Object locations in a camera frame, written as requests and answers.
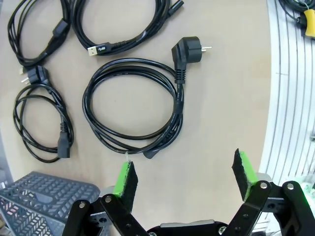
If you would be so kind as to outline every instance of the yellow tag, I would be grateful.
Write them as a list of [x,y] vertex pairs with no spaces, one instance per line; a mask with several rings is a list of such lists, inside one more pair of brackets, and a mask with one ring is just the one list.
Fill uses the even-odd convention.
[[307,20],[305,35],[309,37],[315,37],[315,11],[313,9],[309,9],[306,10],[304,14]]

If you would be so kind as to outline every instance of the metal pin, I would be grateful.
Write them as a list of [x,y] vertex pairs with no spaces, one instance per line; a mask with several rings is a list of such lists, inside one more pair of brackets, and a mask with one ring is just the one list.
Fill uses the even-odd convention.
[[23,75],[25,73],[24,67],[20,68],[20,75]]
[[201,51],[202,51],[202,52],[206,52],[207,49],[212,49],[212,47],[202,47],[202,48],[201,48]]
[[21,81],[21,83],[24,83],[24,82],[30,82],[30,79],[27,77],[27,78],[25,78],[25,79],[23,79],[22,81]]

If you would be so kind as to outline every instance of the plug prong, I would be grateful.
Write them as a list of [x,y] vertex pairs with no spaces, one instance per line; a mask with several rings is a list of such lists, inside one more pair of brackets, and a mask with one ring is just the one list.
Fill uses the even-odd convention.
[[212,47],[202,47],[202,48],[201,48],[201,51],[202,51],[202,52],[206,52],[207,49],[212,49]]
[[28,83],[30,83],[30,79],[27,77],[27,78],[25,78],[25,79],[23,79],[22,81],[21,81],[21,83],[24,83],[24,82],[28,82]]

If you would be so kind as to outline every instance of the mesh crate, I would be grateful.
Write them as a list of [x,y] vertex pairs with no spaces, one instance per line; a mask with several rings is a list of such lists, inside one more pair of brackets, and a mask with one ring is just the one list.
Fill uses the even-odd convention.
[[93,184],[31,172],[0,191],[0,210],[15,236],[61,236],[72,204],[98,197]]

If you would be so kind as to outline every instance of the black power cord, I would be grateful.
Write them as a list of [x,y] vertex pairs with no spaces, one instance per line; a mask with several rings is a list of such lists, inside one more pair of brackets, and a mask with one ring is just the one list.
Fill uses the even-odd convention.
[[[144,153],[149,159],[153,158],[158,151],[169,146],[177,138],[183,125],[183,84],[186,78],[186,65],[188,63],[199,62],[202,57],[202,52],[205,50],[206,48],[201,47],[200,40],[197,37],[185,37],[172,49],[175,70],[162,63],[140,58],[118,59],[103,65],[92,76],[82,100],[84,115],[96,137],[105,146],[115,152],[123,154],[126,152],[128,152],[128,154]],[[175,78],[177,90],[167,76],[145,65],[154,66],[171,74]],[[102,82],[120,75],[146,77],[157,82],[172,95],[174,99],[173,112],[171,118],[161,129],[144,136],[130,136],[116,132],[97,120],[91,109],[93,93]],[[120,142],[113,136],[126,140],[149,140],[152,138],[156,138],[156,140],[145,147],[138,148]]]
[[[28,71],[28,78],[26,78],[22,82],[27,82],[30,85],[23,88],[15,99],[13,120],[16,130],[19,132],[23,139],[25,147],[33,155],[33,157],[44,163],[53,163],[58,161],[60,158],[69,158],[70,147],[72,146],[74,140],[73,127],[66,110],[66,105],[61,95],[55,88],[53,88],[53,86],[49,82],[48,71],[42,66],[36,66],[35,68]],[[35,90],[40,88],[47,90],[47,92],[52,96],[53,99],[42,95],[32,94]],[[35,98],[43,99],[44,101],[49,102],[56,108],[61,116],[61,131],[57,147],[45,147],[44,145],[40,144],[31,136],[31,134],[23,125],[23,115],[27,100]],[[33,146],[34,148],[45,152],[57,153],[58,156],[52,160],[42,159],[37,154],[35,154],[30,146]]]
[[[60,0],[63,9],[63,18],[54,28],[53,37],[49,41],[47,47],[36,58],[29,59],[24,57],[20,42],[22,28],[29,11],[37,1],[38,0],[22,0],[14,10],[8,23],[8,37],[10,45],[17,59],[19,60],[19,63],[26,69],[30,69],[33,66],[42,64],[49,55],[51,55],[56,49],[58,49],[63,44],[70,30],[70,5],[68,0]],[[18,26],[16,29],[15,18],[20,8],[23,8],[23,10],[21,10],[22,12],[20,14]]]
[[297,11],[303,13],[308,9],[315,8],[315,0],[279,0],[279,3],[285,13],[292,19],[294,19],[297,23],[300,23],[300,18],[295,18],[292,16],[286,9],[286,6],[289,7],[293,11]]

